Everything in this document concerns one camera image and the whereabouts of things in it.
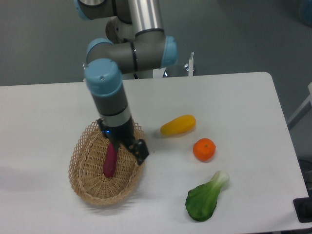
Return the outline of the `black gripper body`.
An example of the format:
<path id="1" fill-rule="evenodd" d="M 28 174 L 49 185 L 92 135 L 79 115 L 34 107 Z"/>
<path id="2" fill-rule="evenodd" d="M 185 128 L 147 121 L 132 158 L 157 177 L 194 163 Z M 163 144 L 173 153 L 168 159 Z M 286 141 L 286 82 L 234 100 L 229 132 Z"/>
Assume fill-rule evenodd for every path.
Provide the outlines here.
<path id="1" fill-rule="evenodd" d="M 120 146 L 123 145 L 125 149 L 130 152 L 133 156 L 134 143 L 138 140 L 134 135 L 134 123 L 132 118 L 130 118 L 124 124 L 117 127 L 110 127 L 104 124 L 104 120 L 99 118 L 97 120 L 97 125 L 102 132 L 104 138 L 111 141 L 118 141 Z"/>

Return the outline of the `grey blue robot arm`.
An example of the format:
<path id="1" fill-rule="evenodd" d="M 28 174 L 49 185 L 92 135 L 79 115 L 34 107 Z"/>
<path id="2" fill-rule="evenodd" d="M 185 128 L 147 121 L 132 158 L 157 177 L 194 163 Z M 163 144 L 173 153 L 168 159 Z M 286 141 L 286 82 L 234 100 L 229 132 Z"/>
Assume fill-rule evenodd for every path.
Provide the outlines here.
<path id="1" fill-rule="evenodd" d="M 130 25 L 130 38 L 120 43 L 107 38 L 89 43 L 84 76 L 103 136 L 115 149 L 124 146 L 142 164 L 149 152 L 145 141 L 134 136 L 122 76 L 176 64 L 176 40 L 164 33 L 157 0 L 77 0 L 75 8 L 86 20 L 116 17 Z"/>

